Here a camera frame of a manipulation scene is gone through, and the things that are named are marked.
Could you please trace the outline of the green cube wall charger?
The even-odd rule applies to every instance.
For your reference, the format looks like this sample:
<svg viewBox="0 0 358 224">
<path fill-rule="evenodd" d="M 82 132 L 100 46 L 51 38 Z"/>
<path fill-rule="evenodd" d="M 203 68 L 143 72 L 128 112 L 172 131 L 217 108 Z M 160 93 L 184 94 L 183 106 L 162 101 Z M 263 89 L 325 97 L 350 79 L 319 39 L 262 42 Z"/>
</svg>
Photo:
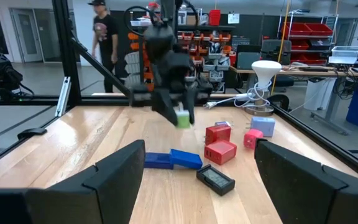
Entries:
<svg viewBox="0 0 358 224">
<path fill-rule="evenodd" d="M 176 110 L 177 116 L 177 128 L 188 129 L 191 126 L 190 123 L 190 113 L 188 110 Z"/>
</svg>

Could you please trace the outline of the light blue wall charger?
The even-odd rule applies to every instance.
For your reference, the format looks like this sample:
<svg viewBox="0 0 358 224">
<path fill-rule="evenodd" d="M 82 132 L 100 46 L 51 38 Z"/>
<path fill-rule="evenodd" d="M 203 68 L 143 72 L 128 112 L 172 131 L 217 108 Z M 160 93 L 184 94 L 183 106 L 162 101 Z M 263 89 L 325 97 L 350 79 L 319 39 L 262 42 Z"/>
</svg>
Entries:
<svg viewBox="0 0 358 224">
<path fill-rule="evenodd" d="M 275 120 L 268 117 L 252 117 L 250 130 L 255 129 L 263 133 L 264 137 L 272 137 L 275 129 Z"/>
</svg>

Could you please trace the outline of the small pink-red cube charger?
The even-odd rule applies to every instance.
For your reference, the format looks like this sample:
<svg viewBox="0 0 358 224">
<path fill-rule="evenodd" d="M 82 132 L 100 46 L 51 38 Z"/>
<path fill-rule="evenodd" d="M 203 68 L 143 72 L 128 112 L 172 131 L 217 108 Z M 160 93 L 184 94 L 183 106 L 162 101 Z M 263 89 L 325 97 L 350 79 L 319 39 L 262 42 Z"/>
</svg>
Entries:
<svg viewBox="0 0 358 224">
<path fill-rule="evenodd" d="M 262 139 L 264 134 L 262 131 L 257 129 L 249 129 L 248 132 L 245 133 L 243 143 L 246 148 L 255 149 L 257 140 Z"/>
</svg>

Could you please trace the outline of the black office chair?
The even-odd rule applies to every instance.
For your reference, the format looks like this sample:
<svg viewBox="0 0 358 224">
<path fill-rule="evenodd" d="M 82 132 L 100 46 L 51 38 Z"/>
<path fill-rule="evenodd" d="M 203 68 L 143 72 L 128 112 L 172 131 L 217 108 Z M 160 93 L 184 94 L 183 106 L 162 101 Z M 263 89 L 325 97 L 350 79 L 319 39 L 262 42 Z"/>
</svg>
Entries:
<svg viewBox="0 0 358 224">
<path fill-rule="evenodd" d="M 283 41 L 283 49 L 281 49 L 281 40 L 267 39 L 262 42 L 261 57 L 262 60 L 278 61 L 281 54 L 280 63 L 289 65 L 291 59 L 291 42 Z M 275 87 L 289 87 L 294 85 L 294 80 L 286 75 L 277 75 Z"/>
</svg>

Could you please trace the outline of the white mushroom table lamp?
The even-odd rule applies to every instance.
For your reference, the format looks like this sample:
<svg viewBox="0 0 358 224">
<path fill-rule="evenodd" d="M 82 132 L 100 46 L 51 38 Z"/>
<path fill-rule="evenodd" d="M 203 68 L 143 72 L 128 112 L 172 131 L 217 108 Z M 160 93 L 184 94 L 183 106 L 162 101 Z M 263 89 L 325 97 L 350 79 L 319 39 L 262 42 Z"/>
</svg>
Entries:
<svg viewBox="0 0 358 224">
<path fill-rule="evenodd" d="M 271 79 L 282 69 L 282 65 L 275 61 L 259 60 L 251 65 L 257 75 L 257 82 L 248 92 L 249 103 L 244 105 L 245 112 L 254 116 L 271 116 L 273 108 L 270 106 L 268 97 L 270 96 Z"/>
</svg>

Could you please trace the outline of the dark blue rimmed box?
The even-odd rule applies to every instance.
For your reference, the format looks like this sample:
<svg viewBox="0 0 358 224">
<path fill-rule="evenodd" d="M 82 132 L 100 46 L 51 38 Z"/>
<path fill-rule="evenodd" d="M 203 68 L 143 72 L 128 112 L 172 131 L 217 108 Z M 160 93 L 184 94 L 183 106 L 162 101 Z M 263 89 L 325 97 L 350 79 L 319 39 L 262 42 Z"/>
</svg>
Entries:
<svg viewBox="0 0 358 224">
<path fill-rule="evenodd" d="M 146 152 L 144 167 L 153 169 L 173 169 L 171 154 Z"/>
</svg>

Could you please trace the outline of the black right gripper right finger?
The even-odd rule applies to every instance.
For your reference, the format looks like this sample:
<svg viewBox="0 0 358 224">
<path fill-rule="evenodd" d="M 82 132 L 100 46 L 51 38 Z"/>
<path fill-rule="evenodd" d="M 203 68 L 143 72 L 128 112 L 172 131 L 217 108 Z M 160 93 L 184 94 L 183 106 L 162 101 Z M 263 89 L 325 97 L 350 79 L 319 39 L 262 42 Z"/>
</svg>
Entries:
<svg viewBox="0 0 358 224">
<path fill-rule="evenodd" d="M 358 224 L 358 178 L 268 140 L 254 158 L 283 224 Z"/>
</svg>

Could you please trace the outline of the silver aluminium bracket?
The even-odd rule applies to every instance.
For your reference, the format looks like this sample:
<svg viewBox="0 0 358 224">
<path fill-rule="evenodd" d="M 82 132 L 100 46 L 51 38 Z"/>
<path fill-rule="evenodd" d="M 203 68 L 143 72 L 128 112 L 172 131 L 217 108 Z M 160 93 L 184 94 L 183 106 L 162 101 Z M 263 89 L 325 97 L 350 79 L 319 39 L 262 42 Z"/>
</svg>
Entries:
<svg viewBox="0 0 358 224">
<path fill-rule="evenodd" d="M 71 78 L 65 77 L 63 79 L 63 84 L 60 91 L 60 95 L 55 111 L 55 117 L 61 117 L 65 113 L 68 103 L 68 97 L 70 94 L 70 88 L 71 88 Z"/>
</svg>

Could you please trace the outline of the grey equipment box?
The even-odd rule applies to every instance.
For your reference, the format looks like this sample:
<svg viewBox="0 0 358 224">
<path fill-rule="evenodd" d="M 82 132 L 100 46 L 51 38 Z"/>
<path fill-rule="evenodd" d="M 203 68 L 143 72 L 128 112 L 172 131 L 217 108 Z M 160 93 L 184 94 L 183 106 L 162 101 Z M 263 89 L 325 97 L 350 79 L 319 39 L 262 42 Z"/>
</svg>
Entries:
<svg viewBox="0 0 358 224">
<path fill-rule="evenodd" d="M 260 51 L 260 45 L 238 45 L 236 68 L 239 70 L 251 70 L 252 64 L 261 58 Z"/>
</svg>

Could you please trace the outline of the red USB wall charger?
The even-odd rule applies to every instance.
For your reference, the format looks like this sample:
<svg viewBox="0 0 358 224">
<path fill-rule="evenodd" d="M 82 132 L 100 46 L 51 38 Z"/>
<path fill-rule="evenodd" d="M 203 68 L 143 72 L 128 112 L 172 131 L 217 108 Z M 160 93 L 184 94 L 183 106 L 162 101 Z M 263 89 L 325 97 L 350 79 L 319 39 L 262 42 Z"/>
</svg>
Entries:
<svg viewBox="0 0 358 224">
<path fill-rule="evenodd" d="M 220 124 L 206 128 L 204 142 L 206 145 L 208 145 L 220 140 L 230 141 L 230 138 L 231 127 L 226 124 Z"/>
<path fill-rule="evenodd" d="M 204 157 L 216 164 L 223 165 L 237 154 L 237 146 L 229 141 L 220 140 L 204 147 Z"/>
</svg>

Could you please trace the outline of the clear plastic storage tub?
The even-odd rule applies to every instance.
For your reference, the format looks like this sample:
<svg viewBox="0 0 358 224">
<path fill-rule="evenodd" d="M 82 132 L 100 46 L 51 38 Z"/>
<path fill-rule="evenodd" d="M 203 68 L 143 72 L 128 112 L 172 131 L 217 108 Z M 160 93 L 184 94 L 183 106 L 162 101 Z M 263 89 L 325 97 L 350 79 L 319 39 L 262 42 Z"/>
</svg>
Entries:
<svg viewBox="0 0 358 224">
<path fill-rule="evenodd" d="M 358 46 L 335 46 L 331 52 L 330 64 L 353 65 L 358 59 Z"/>
</svg>

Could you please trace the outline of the black aluminium table frame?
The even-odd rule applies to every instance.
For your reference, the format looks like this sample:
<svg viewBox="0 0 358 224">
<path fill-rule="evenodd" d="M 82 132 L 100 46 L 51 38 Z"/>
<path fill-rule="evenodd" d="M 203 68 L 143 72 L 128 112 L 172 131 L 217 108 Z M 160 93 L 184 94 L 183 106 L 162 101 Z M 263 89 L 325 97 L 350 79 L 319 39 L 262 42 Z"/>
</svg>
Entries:
<svg viewBox="0 0 358 224">
<path fill-rule="evenodd" d="M 52 4 L 53 8 L 58 11 L 58 33 L 62 35 L 62 37 L 59 37 L 58 39 L 60 49 L 62 50 L 63 70 L 65 75 L 74 79 L 76 85 L 70 92 L 71 96 L 69 97 L 69 104 L 78 106 L 85 101 L 85 98 L 80 94 L 78 70 L 74 59 L 76 51 L 82 54 L 85 50 L 80 46 L 80 43 L 74 39 L 73 34 L 69 30 L 70 20 L 65 17 L 68 14 L 67 0 L 52 0 Z M 307 135 L 309 138 L 313 139 L 314 142 L 358 173 L 358 158 L 341 149 L 338 145 L 328 140 L 328 138 L 312 130 L 305 123 L 290 115 L 282 108 L 277 106 L 274 106 L 273 108 L 276 115 L 284 119 L 288 124 L 292 125 L 303 134 Z"/>
</svg>

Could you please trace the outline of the black device with LCD screen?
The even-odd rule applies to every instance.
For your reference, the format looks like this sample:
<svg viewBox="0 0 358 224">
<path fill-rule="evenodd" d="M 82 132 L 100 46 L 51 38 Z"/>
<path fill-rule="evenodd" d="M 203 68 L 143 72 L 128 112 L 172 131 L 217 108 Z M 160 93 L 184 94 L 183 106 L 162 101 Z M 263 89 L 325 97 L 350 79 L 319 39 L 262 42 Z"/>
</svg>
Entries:
<svg viewBox="0 0 358 224">
<path fill-rule="evenodd" d="M 210 164 L 198 170 L 196 178 L 220 196 L 233 190 L 236 183 L 234 179 L 229 178 Z"/>
</svg>

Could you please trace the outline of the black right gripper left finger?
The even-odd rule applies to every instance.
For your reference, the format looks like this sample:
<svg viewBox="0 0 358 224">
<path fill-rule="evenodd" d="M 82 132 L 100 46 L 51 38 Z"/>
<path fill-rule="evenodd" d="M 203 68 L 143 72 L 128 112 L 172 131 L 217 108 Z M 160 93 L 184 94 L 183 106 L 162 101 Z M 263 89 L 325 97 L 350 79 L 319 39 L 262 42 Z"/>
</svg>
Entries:
<svg viewBox="0 0 358 224">
<path fill-rule="evenodd" d="M 129 224 L 142 182 L 136 140 L 46 189 L 0 189 L 0 224 Z"/>
</svg>

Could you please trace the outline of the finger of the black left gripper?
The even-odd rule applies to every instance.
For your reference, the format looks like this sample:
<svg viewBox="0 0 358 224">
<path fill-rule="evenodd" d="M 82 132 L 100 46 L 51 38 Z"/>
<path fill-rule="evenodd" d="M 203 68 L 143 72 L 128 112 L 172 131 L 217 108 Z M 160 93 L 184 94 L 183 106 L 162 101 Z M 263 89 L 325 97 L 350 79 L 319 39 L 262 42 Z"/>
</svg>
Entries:
<svg viewBox="0 0 358 224">
<path fill-rule="evenodd" d="M 183 95 L 182 103 L 184 109 L 189 112 L 190 124 L 195 123 L 194 107 L 195 107 L 196 95 L 197 95 L 196 91 L 186 91 Z"/>
<path fill-rule="evenodd" d="M 178 124 L 177 114 L 169 91 L 154 91 L 151 96 L 151 105 L 152 111 L 162 115 L 174 126 Z"/>
</svg>

